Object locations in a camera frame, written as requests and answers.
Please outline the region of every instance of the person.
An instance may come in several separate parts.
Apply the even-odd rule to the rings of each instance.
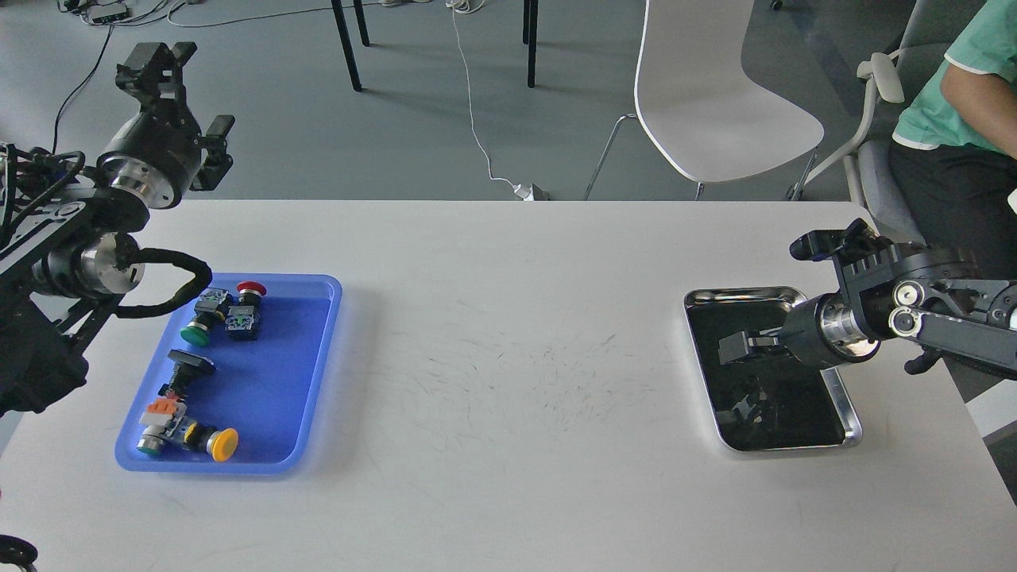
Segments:
[[[933,245],[974,253],[985,279],[1017,279],[1017,0],[988,0],[901,114],[890,170]]]

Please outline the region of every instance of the power adapter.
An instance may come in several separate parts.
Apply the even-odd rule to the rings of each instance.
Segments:
[[[539,186],[530,183],[519,183],[512,185],[513,192],[516,196],[519,196],[521,201],[550,201],[551,195],[540,189]]]

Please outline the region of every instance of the chair armrest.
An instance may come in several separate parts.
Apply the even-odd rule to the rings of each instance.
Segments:
[[[869,61],[858,64],[858,78],[876,80],[880,99],[889,103],[904,103],[904,88],[890,56],[876,52]]]

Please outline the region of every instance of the person's arm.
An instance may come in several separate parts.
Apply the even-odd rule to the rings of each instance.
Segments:
[[[1005,79],[950,64],[940,91],[968,125],[1017,159],[1017,96]]]

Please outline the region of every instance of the shirt sleeve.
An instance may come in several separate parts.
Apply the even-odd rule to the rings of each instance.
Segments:
[[[947,50],[950,63],[972,73],[1017,78],[1017,0],[989,0]]]

